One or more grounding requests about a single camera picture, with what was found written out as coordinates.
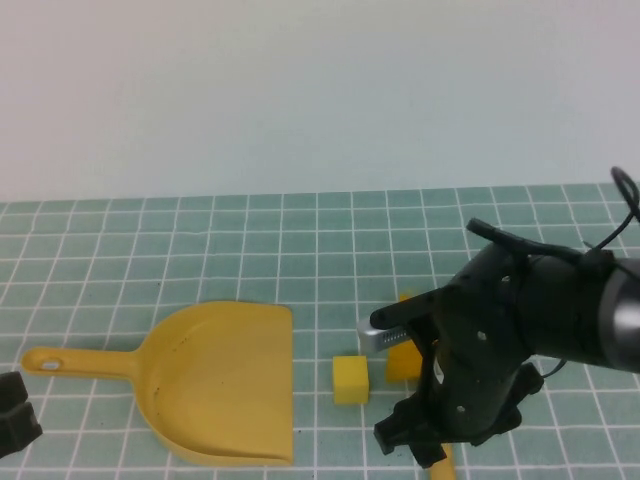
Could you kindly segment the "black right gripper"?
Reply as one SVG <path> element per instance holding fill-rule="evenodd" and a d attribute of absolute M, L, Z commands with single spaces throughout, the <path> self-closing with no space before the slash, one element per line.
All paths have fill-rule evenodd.
<path fill-rule="evenodd" d="M 497 381 L 474 379 L 460 369 L 439 381 L 426 362 L 416 391 L 375 424 L 374 436 L 384 454 L 407 446 L 418 465 L 429 469 L 448 458 L 446 444 L 480 446 L 520 426 L 518 405 L 538 393 L 543 383 L 530 363 Z"/>

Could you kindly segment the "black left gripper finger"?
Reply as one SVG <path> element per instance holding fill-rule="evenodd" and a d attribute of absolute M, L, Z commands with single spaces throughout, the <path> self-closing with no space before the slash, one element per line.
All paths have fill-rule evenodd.
<path fill-rule="evenodd" d="M 0 455 L 8 456 L 20 452 L 43 434 L 33 405 L 20 403 L 0 416 Z"/>
<path fill-rule="evenodd" d="M 27 401 L 27 390 L 18 371 L 0 374 L 0 412 L 8 413 Z"/>

